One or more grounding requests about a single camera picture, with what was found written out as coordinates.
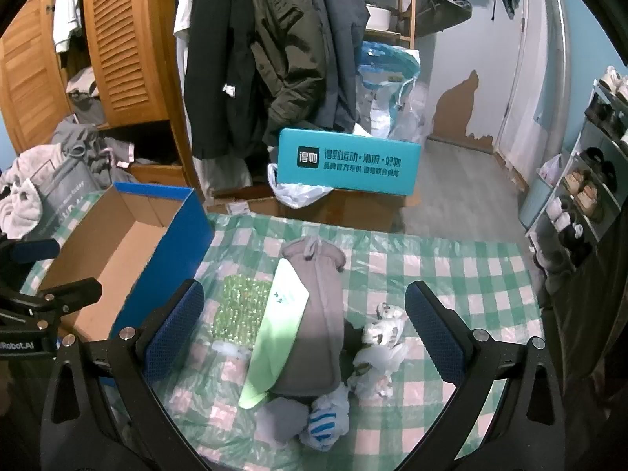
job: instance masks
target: wardrobe door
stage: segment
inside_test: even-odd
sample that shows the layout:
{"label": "wardrobe door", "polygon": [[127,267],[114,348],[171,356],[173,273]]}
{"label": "wardrobe door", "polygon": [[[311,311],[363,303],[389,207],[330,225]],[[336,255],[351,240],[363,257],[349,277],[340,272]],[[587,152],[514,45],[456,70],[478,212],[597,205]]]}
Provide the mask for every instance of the wardrobe door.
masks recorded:
{"label": "wardrobe door", "polygon": [[28,0],[0,39],[0,111],[17,153],[71,114],[52,39],[55,0]]}
{"label": "wardrobe door", "polygon": [[111,127],[167,120],[150,0],[84,0],[87,43]]}

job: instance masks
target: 得物 logo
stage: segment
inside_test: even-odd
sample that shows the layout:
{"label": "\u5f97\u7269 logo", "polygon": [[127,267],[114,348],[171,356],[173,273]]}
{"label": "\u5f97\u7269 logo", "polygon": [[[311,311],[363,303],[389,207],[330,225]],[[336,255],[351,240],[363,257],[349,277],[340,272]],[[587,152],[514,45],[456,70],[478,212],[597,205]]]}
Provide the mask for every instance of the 得物 logo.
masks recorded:
{"label": "\u5f97\u7269 logo", "polygon": [[300,168],[318,168],[320,150],[316,147],[298,147],[296,165]]}

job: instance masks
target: gray wooden floor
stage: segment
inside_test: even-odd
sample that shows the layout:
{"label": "gray wooden floor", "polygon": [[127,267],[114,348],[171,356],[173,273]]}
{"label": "gray wooden floor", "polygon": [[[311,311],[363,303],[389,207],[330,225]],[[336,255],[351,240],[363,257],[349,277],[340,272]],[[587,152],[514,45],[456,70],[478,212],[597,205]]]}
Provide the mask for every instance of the gray wooden floor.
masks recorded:
{"label": "gray wooden floor", "polygon": [[517,217],[517,189],[492,155],[427,140],[418,182],[421,203],[401,210],[407,234],[517,243],[539,292],[543,276]]}

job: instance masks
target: trash can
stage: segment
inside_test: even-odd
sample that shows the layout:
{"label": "trash can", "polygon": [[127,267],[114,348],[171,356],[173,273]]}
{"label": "trash can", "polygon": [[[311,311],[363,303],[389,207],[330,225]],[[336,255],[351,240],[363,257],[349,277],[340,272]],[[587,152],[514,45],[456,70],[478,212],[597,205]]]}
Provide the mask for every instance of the trash can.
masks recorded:
{"label": "trash can", "polygon": [[526,200],[519,210],[519,221],[521,221],[521,224],[525,226],[526,229],[532,226],[533,221],[550,197],[551,191],[552,186],[545,182],[539,175],[539,170],[537,169],[535,180],[532,182]]}

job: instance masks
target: metal bolt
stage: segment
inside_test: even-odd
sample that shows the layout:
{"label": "metal bolt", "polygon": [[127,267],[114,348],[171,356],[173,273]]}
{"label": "metal bolt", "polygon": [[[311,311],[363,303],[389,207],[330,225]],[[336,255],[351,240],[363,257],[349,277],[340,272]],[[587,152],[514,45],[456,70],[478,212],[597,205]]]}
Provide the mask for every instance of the metal bolt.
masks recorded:
{"label": "metal bolt", "polygon": [[129,340],[135,336],[135,330],[131,327],[125,327],[120,331],[120,338],[123,340]]}
{"label": "metal bolt", "polygon": [[64,347],[70,347],[71,345],[74,345],[75,341],[77,341],[76,336],[74,336],[74,335],[65,335],[64,339],[62,339],[61,343],[64,345]]}
{"label": "metal bolt", "polygon": [[539,338],[538,336],[534,336],[532,338],[532,345],[534,345],[540,351],[541,349],[545,349],[545,340]]}
{"label": "metal bolt", "polygon": [[489,333],[487,333],[483,329],[474,329],[473,338],[475,338],[477,341],[487,341],[489,339]]}

